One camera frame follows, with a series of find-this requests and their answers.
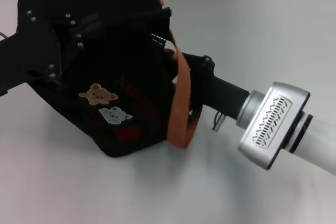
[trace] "black fabric bag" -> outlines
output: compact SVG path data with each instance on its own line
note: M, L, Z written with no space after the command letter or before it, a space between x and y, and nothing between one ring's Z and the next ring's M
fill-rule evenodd
M62 57L61 79L28 83L45 101L112 157L166 139L176 70L151 34L170 38L170 9L160 0L19 0L19 27L28 10L52 24L62 55L82 43L75 59ZM74 39L92 15L98 35Z

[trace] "orange strap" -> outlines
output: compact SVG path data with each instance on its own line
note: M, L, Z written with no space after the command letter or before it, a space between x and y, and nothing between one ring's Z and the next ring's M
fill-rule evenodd
M167 141L178 148L186 149L193 139L202 108L193 111L192 120L188 124L191 95L189 66L182 52L176 45L172 31L170 32L172 43L176 49L174 56L178 65L178 78L168 123Z

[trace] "white tube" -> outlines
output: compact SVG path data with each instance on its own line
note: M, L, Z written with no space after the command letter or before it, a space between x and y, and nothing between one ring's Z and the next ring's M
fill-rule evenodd
M294 154L336 175L336 126L313 118Z

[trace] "white table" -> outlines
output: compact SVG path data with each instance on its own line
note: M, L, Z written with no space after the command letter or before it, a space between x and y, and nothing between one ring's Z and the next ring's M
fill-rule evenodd
M0 31L16 28L0 0ZM210 55L218 77L266 92L274 80L312 93L306 111L336 123L336 0L164 0L180 47ZM336 177L280 152L270 171L236 147L233 120L211 131L205 108L185 152L162 143L106 157L29 86L0 98L0 223L326 224Z

